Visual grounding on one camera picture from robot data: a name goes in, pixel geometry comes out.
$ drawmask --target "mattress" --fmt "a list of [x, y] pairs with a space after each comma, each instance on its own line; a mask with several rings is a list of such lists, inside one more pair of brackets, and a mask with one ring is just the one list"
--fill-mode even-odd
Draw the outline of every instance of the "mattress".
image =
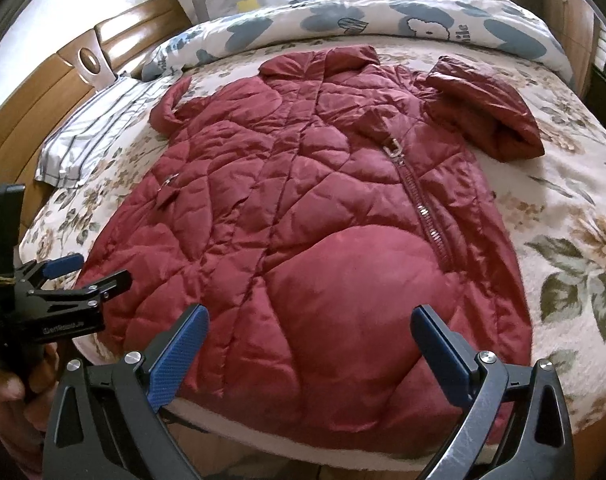
[[[606, 416], [606, 131], [557, 75], [543, 65], [497, 50], [432, 40], [341, 36], [278, 44], [190, 70], [188, 94], [205, 96], [281, 53], [345, 44], [371, 44], [383, 64], [429, 70], [447, 54], [490, 68], [518, 89], [539, 123], [545, 156], [501, 164], [474, 151], [518, 256], [533, 326], [532, 359], [556, 364], [576, 433]], [[78, 252], [87, 256], [97, 235], [129, 191], [163, 153], [166, 140], [142, 110], [122, 131], [83, 186], [57, 190], [20, 245], [23, 261]], [[76, 276], [50, 282], [71, 287]], [[112, 362], [95, 336], [75, 341], [95, 364]], [[305, 462], [350, 469], [416, 471], [429, 457], [358, 450], [318, 449], [259, 433], [186, 400], [169, 410], [204, 430], [233, 439], [239, 453], [251, 449]], [[186, 447], [201, 434], [181, 431]], [[487, 447], [482, 460], [494, 448]]]

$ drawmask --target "oval headboard ornament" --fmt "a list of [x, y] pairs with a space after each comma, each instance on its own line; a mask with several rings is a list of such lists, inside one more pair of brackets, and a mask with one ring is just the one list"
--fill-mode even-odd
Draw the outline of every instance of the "oval headboard ornament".
[[100, 72], [100, 62], [96, 55], [87, 47], [83, 47], [78, 51], [78, 57], [83, 63], [83, 66], [93, 74]]

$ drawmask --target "bed frame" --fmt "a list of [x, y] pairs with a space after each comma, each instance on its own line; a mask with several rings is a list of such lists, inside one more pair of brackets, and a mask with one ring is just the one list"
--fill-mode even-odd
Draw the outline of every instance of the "bed frame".
[[[140, 75], [143, 58], [189, 28], [178, 0], [149, 0], [98, 23], [49, 56], [0, 107], [0, 183], [26, 184], [21, 233], [30, 227], [54, 188], [33, 179], [40, 146], [58, 124], [115, 73]], [[577, 480], [588, 480], [606, 457], [606, 417], [574, 440]], [[353, 472], [359, 480], [412, 480], [413, 473]]]

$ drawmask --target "yellow tag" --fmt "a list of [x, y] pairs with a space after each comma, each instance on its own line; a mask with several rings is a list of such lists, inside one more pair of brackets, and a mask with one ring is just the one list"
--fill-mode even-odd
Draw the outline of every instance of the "yellow tag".
[[260, 8], [258, 0], [241, 0], [236, 4], [238, 12], [247, 12], [248, 10], [256, 10]]

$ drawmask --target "human hand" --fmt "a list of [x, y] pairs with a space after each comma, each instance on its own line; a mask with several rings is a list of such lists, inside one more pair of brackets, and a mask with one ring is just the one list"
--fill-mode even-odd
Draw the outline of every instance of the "human hand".
[[30, 478], [42, 470], [41, 432], [48, 426], [56, 392], [56, 344], [45, 346], [45, 358], [32, 370], [30, 389], [36, 398], [25, 405], [25, 387], [13, 373], [0, 370], [0, 438], [7, 451]]

